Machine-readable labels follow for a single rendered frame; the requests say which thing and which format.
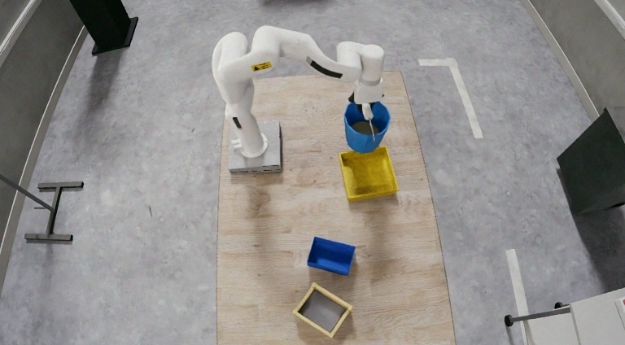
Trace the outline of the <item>blue pail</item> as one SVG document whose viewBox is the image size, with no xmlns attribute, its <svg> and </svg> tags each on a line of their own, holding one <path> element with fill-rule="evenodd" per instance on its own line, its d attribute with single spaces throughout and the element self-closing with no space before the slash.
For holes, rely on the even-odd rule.
<svg viewBox="0 0 625 345">
<path fill-rule="evenodd" d="M 372 111 L 369 103 L 363 103 L 362 113 L 356 109 L 355 103 L 349 103 L 343 116 L 347 144 L 362 154 L 379 146 L 391 121 L 387 107 L 380 101 L 375 102 Z"/>
</svg>

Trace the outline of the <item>blue open-top box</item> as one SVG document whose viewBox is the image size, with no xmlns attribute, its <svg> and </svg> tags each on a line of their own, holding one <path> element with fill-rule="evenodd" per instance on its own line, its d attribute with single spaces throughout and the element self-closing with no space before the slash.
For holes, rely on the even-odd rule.
<svg viewBox="0 0 625 345">
<path fill-rule="evenodd" d="M 314 236 L 307 265 L 347 276 L 355 249 L 352 245 Z"/>
</svg>

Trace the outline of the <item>light wooden crate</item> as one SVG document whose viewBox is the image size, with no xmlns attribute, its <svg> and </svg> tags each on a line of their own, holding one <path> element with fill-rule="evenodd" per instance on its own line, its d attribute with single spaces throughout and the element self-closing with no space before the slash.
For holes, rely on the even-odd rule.
<svg viewBox="0 0 625 345">
<path fill-rule="evenodd" d="M 332 338 L 352 307 L 314 282 L 292 313 Z"/>
</svg>

